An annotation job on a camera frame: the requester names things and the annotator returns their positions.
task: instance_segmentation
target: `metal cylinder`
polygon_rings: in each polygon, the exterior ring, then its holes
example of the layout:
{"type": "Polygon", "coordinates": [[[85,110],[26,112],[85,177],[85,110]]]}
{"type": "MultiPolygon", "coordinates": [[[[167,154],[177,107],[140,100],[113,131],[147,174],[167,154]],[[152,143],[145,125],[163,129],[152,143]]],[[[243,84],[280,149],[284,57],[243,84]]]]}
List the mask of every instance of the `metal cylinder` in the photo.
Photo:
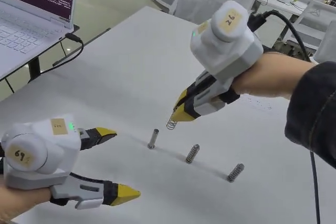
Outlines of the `metal cylinder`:
{"type": "Polygon", "coordinates": [[[195,144],[195,145],[191,148],[191,150],[190,150],[190,152],[189,152],[187,158],[185,159],[185,162],[188,163],[188,164],[191,164],[191,163],[194,161],[194,159],[195,159],[195,157],[196,157],[196,155],[197,155],[197,153],[198,153],[199,151],[200,151],[200,149],[199,149],[199,145],[198,145],[198,144],[195,144]]]}
{"type": "Polygon", "coordinates": [[[155,148],[155,142],[156,142],[156,139],[157,139],[157,137],[158,137],[158,134],[159,134],[159,130],[158,130],[158,129],[155,129],[155,130],[153,131],[152,138],[151,138],[149,144],[147,145],[147,147],[148,147],[149,149],[154,149],[154,148],[155,148]]]}
{"type": "Polygon", "coordinates": [[[227,176],[227,181],[229,181],[230,183],[232,183],[233,181],[235,181],[235,179],[239,176],[239,174],[244,170],[245,165],[243,164],[238,164],[233,171],[229,174],[229,176],[227,176]]]}

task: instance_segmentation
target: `floor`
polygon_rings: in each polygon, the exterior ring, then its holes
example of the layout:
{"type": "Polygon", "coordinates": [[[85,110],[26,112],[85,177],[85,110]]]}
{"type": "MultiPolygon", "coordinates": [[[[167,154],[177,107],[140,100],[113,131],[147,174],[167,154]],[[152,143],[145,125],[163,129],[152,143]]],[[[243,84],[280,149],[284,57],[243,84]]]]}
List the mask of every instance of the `floor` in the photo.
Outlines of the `floor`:
{"type": "MultiPolygon", "coordinates": [[[[80,27],[76,33],[84,42],[94,38],[109,27],[113,27],[128,18],[144,6],[157,8],[151,0],[76,0],[75,24],[80,27]]],[[[66,52],[75,50],[78,45],[65,40],[66,52]]],[[[46,70],[64,56],[62,48],[57,45],[40,57],[41,69],[46,70]]],[[[22,88],[29,80],[29,69],[24,67],[12,74],[8,81],[14,91],[22,88]]],[[[11,95],[5,81],[0,82],[0,101],[11,95]]]]}

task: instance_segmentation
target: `cable plug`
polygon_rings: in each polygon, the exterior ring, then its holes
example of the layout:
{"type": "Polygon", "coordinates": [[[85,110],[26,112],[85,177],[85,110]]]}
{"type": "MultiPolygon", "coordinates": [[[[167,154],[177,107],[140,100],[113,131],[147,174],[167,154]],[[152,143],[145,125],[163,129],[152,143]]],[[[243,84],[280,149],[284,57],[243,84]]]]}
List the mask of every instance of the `cable plug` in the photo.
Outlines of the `cable plug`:
{"type": "Polygon", "coordinates": [[[266,22],[266,18],[264,14],[257,14],[256,16],[250,15],[247,22],[247,27],[254,33],[258,30],[264,23],[266,22]]]}
{"type": "Polygon", "coordinates": [[[81,38],[79,38],[78,36],[76,36],[74,34],[68,33],[68,34],[65,34],[65,37],[67,39],[70,39],[70,40],[74,41],[74,42],[83,43],[83,41],[81,40],[81,38]]]}

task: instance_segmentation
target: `laptop hinge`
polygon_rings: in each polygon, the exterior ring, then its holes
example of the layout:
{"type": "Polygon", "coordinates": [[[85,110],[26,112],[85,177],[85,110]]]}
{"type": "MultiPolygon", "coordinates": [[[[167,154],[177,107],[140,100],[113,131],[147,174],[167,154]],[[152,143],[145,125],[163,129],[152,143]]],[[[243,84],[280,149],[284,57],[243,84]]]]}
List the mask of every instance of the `laptop hinge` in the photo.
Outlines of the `laptop hinge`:
{"type": "Polygon", "coordinates": [[[58,25],[58,26],[61,26],[61,27],[64,27],[64,26],[65,26],[63,22],[58,21],[58,20],[56,20],[56,19],[54,19],[54,18],[51,18],[50,21],[51,21],[52,23],[58,25]]]}

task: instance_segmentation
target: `laptop keyboard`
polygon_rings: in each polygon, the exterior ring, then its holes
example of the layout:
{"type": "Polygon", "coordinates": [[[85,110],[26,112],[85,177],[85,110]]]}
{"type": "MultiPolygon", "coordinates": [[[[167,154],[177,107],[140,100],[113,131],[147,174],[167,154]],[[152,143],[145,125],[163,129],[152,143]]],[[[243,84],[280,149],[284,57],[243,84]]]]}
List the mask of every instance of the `laptop keyboard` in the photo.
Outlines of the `laptop keyboard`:
{"type": "Polygon", "coordinates": [[[46,42],[47,38],[61,33],[59,30],[46,30],[18,18],[13,14],[0,11],[0,46],[26,54],[46,42]]]}

